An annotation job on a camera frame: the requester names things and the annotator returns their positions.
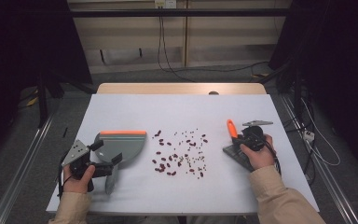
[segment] gray plastic part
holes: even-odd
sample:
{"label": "gray plastic part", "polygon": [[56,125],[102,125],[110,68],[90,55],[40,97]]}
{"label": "gray plastic part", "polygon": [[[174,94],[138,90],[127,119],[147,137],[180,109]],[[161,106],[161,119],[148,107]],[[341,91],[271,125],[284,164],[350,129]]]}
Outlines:
{"label": "gray plastic part", "polygon": [[62,167],[70,164],[72,161],[77,160],[89,151],[90,150],[88,147],[86,147],[80,140],[76,139],[74,144],[71,146],[71,149],[69,149],[65,159],[63,160]]}

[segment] power strip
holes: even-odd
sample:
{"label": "power strip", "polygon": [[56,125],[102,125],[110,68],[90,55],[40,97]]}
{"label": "power strip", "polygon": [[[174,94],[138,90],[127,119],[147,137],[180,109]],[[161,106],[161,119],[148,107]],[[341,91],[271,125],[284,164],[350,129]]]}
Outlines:
{"label": "power strip", "polygon": [[176,0],[155,0],[155,8],[176,8]]}

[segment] table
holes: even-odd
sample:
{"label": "table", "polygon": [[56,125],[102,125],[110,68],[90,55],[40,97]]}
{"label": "table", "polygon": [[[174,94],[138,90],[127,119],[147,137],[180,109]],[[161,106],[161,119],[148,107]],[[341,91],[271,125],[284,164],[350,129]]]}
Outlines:
{"label": "table", "polygon": [[[125,94],[118,94],[119,88]],[[185,92],[183,88],[191,94],[179,94]],[[145,94],[148,90],[154,94]],[[207,95],[210,91],[218,91],[220,95]],[[274,137],[283,182],[299,190],[318,210],[274,104],[260,84],[128,83],[103,84],[98,94],[92,96],[77,134],[78,139],[89,145],[102,130],[147,131],[143,151],[133,161],[120,164],[112,195],[104,194],[103,178],[94,179],[90,212],[126,216],[256,213],[257,202],[247,180],[248,172],[222,151],[230,145],[227,119],[233,119],[238,130],[243,121],[273,121],[273,125],[264,126],[263,130]],[[159,138],[172,142],[172,146],[160,146]],[[186,139],[197,142],[197,146],[189,147]],[[188,163],[179,167],[173,161],[176,176],[154,170],[156,165],[152,160],[160,161],[162,157],[168,160],[173,154],[191,158],[192,168]],[[98,159],[91,154],[91,160]],[[52,194],[49,212],[57,210],[56,195],[57,192]]]}

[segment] white table surface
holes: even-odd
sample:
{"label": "white table surface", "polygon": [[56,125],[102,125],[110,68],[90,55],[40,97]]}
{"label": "white table surface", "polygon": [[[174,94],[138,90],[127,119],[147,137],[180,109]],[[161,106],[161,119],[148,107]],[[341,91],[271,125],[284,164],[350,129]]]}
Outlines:
{"label": "white table surface", "polygon": [[[283,182],[286,187],[300,191],[319,211],[269,95],[162,94],[92,96],[76,139],[90,145],[98,132],[119,130],[145,130],[147,137],[138,157],[119,165],[118,180],[111,195],[104,193],[105,177],[93,179],[95,190],[91,193],[89,211],[107,215],[165,216],[256,213],[257,201],[247,178],[249,172],[222,151],[231,144],[227,119],[234,121],[238,132],[245,121],[273,121],[272,125],[262,128],[273,137]],[[172,145],[161,146],[159,139]],[[196,142],[196,147],[190,147],[187,139],[190,143]],[[187,163],[178,167],[173,161],[172,167],[164,173],[155,171],[158,166],[152,160],[159,163],[161,157],[168,159],[173,153],[195,158],[191,159],[194,174],[189,172]],[[199,156],[204,156],[204,160],[197,161]],[[94,154],[91,160],[98,162]],[[176,171],[176,175],[167,175],[167,171]],[[57,211],[60,202],[57,193],[55,189],[48,212]]]}

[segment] gray floor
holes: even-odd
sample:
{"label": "gray floor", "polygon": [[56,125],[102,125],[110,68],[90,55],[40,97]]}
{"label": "gray floor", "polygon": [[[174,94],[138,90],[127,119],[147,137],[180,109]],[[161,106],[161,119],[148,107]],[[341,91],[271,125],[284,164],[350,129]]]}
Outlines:
{"label": "gray floor", "polygon": [[[226,65],[207,67],[206,69],[228,70],[242,67],[244,65]],[[231,72],[189,70],[178,72],[177,75],[190,78],[196,82],[248,82],[250,80],[256,81],[255,77],[251,77],[252,73],[268,72],[269,69],[266,65],[260,64],[253,67],[253,69],[248,68]],[[93,79],[93,87],[97,87],[103,82],[184,82],[173,73],[161,70],[123,71],[114,74],[100,74],[94,75]],[[56,186],[54,179],[57,173],[58,162],[61,154],[74,142],[77,130],[90,101],[90,96],[86,93],[78,91],[69,85],[62,85],[66,89],[62,99],[48,98],[49,108],[51,109],[57,105],[58,110],[48,129],[46,139],[35,156],[32,168],[25,177],[17,200],[7,216],[7,223],[46,223],[52,217],[45,210]],[[274,82],[271,81],[265,87],[273,99],[282,122],[289,120],[290,117],[282,103],[282,97],[276,92]],[[315,107],[315,120],[319,130],[330,144],[334,146],[341,158],[339,166],[329,166],[329,169],[342,188],[343,193],[349,199],[358,217],[358,161],[352,156],[346,142],[334,134],[331,122],[324,116],[323,110],[317,106],[317,102],[313,106]],[[38,125],[37,105],[29,107],[22,107],[20,105],[20,107],[21,109],[19,109],[17,117],[5,134],[0,146],[0,200],[7,190],[8,183],[19,168],[28,147],[31,145]],[[294,129],[293,125],[287,127],[287,130],[291,129]],[[305,166],[307,153],[298,133],[290,132],[288,137],[300,164]],[[317,135],[316,139],[317,147],[324,158],[328,161],[335,161],[336,156],[321,136]],[[312,166],[309,168],[308,174],[310,176],[316,175],[316,179],[310,187],[321,209],[323,219],[327,223],[347,223],[337,209],[336,202],[321,179],[321,175],[318,172],[314,174]],[[89,216],[88,219],[90,223],[119,223],[121,217]],[[257,217],[249,216],[248,223],[258,223]]]}

